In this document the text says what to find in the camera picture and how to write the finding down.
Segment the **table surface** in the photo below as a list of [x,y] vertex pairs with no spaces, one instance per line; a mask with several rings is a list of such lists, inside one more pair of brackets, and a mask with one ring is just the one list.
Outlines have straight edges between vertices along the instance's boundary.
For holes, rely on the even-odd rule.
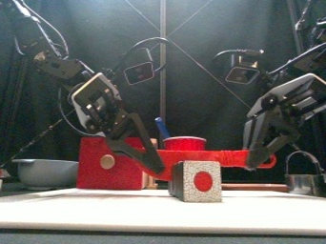
[[0,228],[323,236],[325,206],[325,198],[267,191],[223,191],[221,203],[186,203],[164,190],[67,189],[0,197]]

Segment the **blue pen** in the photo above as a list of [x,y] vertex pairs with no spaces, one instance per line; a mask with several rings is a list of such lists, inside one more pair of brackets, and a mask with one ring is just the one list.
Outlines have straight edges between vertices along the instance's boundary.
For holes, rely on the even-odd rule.
[[162,118],[156,117],[155,118],[155,122],[156,122],[158,130],[160,131],[163,139],[167,139],[171,136],[170,136],[170,133],[168,133],[168,130],[167,130],[167,127],[166,127],[166,125],[163,123]]

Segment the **red circle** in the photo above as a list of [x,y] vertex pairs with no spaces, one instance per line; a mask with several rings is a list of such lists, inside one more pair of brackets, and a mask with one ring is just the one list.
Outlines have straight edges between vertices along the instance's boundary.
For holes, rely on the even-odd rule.
[[198,172],[194,177],[194,184],[196,189],[200,192],[207,192],[212,186],[212,178],[210,173],[207,172]]

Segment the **metal pot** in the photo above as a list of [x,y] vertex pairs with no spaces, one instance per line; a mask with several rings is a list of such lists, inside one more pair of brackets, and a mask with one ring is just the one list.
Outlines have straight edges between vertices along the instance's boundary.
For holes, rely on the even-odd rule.
[[78,162],[48,159],[15,159],[20,182],[31,190],[63,189],[76,184]]
[[[289,174],[289,159],[297,153],[303,154],[314,163],[315,174]],[[285,183],[289,186],[290,193],[326,196],[326,175],[317,158],[309,152],[297,151],[287,156]]]

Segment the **red cup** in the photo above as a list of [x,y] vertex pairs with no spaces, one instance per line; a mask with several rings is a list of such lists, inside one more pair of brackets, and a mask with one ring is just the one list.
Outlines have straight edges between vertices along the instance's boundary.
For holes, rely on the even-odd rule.
[[166,150],[203,151],[206,139],[195,136],[175,136],[163,140]]

